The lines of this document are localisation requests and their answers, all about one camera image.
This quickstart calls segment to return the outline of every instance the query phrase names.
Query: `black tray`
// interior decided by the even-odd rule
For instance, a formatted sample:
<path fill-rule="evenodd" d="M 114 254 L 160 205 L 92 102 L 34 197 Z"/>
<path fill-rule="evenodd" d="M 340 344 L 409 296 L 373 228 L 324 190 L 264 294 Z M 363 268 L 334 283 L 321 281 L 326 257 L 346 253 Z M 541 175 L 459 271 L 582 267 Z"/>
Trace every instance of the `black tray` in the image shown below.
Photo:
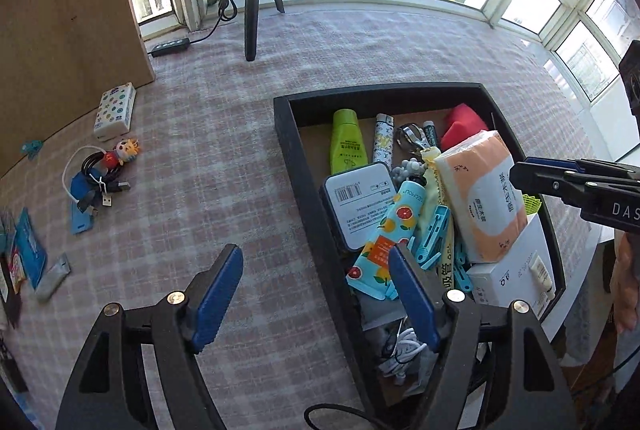
<path fill-rule="evenodd" d="M 360 325 L 358 307 L 344 279 L 344 255 L 334 242 L 329 219 L 306 161 L 298 129 L 331 124 L 334 111 L 340 108 L 351 108 L 359 119 L 365 119 L 374 118 L 380 112 L 401 115 L 444 110 L 463 102 L 471 106 L 487 125 L 498 130 L 514 161 L 524 160 L 525 155 L 516 136 L 494 100 L 479 83 L 423 82 L 352 86 L 280 96 L 273 100 L 274 125 L 306 239 L 363 406 L 367 412 L 375 413 L 395 424 L 408 421 L 422 396 L 411 396 L 391 407 L 386 406 L 376 374 L 376 363 Z M 566 284 L 556 235 L 544 200 L 539 216 L 556 281 L 556 297 L 543 313 L 543 320 L 559 301 Z"/>

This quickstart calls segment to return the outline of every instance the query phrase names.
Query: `silver bolt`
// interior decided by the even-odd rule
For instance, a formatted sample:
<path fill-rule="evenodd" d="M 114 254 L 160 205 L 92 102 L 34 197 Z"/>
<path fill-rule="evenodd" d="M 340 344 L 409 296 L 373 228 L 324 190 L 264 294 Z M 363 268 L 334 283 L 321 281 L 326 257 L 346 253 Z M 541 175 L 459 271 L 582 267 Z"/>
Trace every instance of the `silver bolt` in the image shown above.
<path fill-rule="evenodd" d="M 102 312 L 104 313 L 105 316 L 113 316 L 114 314 L 117 314 L 119 310 L 120 310 L 120 306 L 118 304 L 107 304 L 105 305 Z"/>
<path fill-rule="evenodd" d="M 459 289 L 452 289 L 447 291 L 447 298 L 452 302 L 462 302 L 464 301 L 465 294 Z"/>
<path fill-rule="evenodd" d="M 529 311 L 529 304 L 524 300 L 516 300 L 513 302 L 513 308 L 516 309 L 517 312 L 524 314 Z"/>
<path fill-rule="evenodd" d="M 182 291 L 174 291 L 173 293 L 169 293 L 166 301 L 168 301 L 171 305 L 177 305 L 184 302 L 184 293 Z"/>

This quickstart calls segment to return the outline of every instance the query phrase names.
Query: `plaid tablecloth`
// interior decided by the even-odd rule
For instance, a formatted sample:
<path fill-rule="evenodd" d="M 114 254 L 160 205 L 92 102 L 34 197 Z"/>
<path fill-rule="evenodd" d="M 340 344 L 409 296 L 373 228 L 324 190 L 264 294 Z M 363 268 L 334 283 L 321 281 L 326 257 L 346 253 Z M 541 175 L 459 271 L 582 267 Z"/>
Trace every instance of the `plaid tablecloth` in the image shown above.
<path fill-rule="evenodd" d="M 259 27 L 254 63 L 244 61 L 241 19 L 184 53 L 153 60 L 158 79 L 138 90 L 134 107 L 130 135 L 143 152 L 124 169 L 131 190 L 100 210 L 91 231 L 71 235 L 60 174 L 77 147 L 95 143 L 94 113 L 0 181 L 0 204 L 14 215 L 27 206 L 49 261 L 65 251 L 73 271 L 46 305 L 25 286 L 20 327 L 7 334 L 47 429 L 103 305 L 158 302 L 209 267 L 227 242 L 242 247 L 244 276 L 217 339 L 198 357 L 227 427 L 300 429 L 312 403 L 359 405 L 273 129 L 274 96 L 480 82 L 527 155 L 591 155 L 561 91 L 508 32 L 437 12 L 295 8 L 264 13 Z M 560 201 L 548 206 L 569 278 L 587 227 Z M 145 361 L 159 427 L 172 428 L 150 349 Z"/>

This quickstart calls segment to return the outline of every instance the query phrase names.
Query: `human hand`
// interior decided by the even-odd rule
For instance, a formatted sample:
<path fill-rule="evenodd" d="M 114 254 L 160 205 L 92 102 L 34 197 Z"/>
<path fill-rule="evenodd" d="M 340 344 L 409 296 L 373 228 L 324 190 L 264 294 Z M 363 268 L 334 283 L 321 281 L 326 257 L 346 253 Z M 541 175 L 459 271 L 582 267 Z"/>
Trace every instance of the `human hand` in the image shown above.
<path fill-rule="evenodd" d="M 618 334 L 632 331 L 638 323 L 638 280 L 634 276 L 634 258 L 626 233 L 616 248 L 616 263 L 613 266 L 610 288 L 613 293 L 613 319 Z"/>

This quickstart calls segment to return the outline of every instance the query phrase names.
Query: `barcode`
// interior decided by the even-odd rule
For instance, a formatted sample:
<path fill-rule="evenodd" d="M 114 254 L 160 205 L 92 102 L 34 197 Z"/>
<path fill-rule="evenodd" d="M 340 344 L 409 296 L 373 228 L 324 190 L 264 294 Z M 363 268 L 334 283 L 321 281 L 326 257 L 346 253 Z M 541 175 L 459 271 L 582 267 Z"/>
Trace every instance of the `barcode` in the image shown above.
<path fill-rule="evenodd" d="M 360 185 L 358 183 L 343 186 L 335 190 L 335 196 L 338 198 L 339 203 L 343 203 L 344 201 L 348 201 L 349 199 L 359 195 L 362 195 L 362 192 L 360 191 Z"/>

